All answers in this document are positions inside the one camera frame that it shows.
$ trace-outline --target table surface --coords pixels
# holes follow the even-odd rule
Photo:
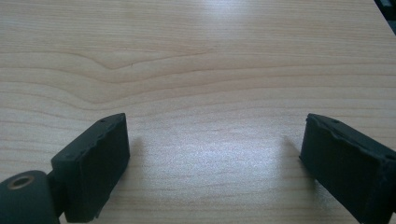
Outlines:
[[[0,1],[0,181],[124,112],[93,223],[357,223],[299,161],[305,118],[396,148],[395,89],[373,0]]]

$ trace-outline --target wooden table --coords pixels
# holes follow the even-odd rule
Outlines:
[[[125,112],[93,223],[357,223],[298,159],[305,117],[396,148],[395,75],[373,0],[1,1],[0,180]]]

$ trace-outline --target wooden desk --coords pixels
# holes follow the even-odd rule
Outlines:
[[[304,171],[304,120],[396,148],[395,75],[373,0],[1,1],[0,180],[125,112],[94,223],[357,223]]]

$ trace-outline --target wood grain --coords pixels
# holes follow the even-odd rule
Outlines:
[[[395,75],[372,0],[0,1],[0,181],[125,112],[93,223],[356,223],[299,162],[305,116],[396,148]]]

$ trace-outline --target black plastic part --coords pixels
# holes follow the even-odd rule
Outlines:
[[[360,223],[389,222],[396,152],[338,120],[309,114],[300,159]]]
[[[0,184],[0,223],[59,224],[44,172],[24,172]]]
[[[99,215],[130,158],[126,130],[124,114],[98,120],[52,158],[55,180],[67,191],[67,221],[88,222]]]
[[[0,224],[59,224],[97,217],[130,158],[125,114],[98,120],[52,158],[46,175],[29,171],[0,183]]]

